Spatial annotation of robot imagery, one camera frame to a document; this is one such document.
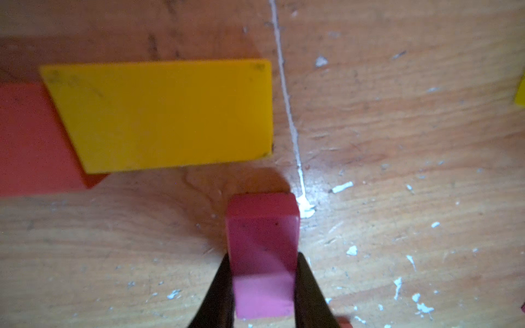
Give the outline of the yellow block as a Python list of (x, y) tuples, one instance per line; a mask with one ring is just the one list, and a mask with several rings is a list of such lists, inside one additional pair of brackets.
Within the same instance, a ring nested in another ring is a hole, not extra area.
[(54, 64), (39, 72), (89, 174), (272, 153), (268, 60)]
[(514, 98), (514, 103), (521, 108), (525, 107), (525, 75), (522, 77), (518, 86), (518, 90)]

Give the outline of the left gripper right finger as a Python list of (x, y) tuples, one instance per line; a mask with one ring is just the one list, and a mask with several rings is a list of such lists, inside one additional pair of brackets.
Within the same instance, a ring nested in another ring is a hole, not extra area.
[(305, 256), (299, 252), (295, 277), (294, 313), (296, 328), (339, 328)]

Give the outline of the magenta block top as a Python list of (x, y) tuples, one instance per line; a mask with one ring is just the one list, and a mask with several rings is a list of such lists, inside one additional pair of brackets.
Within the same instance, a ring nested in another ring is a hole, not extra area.
[(226, 231), (238, 318), (293, 314), (299, 226), (292, 193), (238, 194), (230, 199)]

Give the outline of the red block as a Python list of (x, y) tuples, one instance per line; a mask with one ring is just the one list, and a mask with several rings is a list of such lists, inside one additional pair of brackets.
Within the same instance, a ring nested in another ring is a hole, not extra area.
[(84, 172), (45, 86), (1, 84), (1, 196), (81, 191), (104, 178)]

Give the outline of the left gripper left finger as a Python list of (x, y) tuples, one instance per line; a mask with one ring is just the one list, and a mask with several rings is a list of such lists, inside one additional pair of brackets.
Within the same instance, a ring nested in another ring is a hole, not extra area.
[(233, 328), (235, 300), (229, 255), (225, 254), (219, 269), (189, 328)]

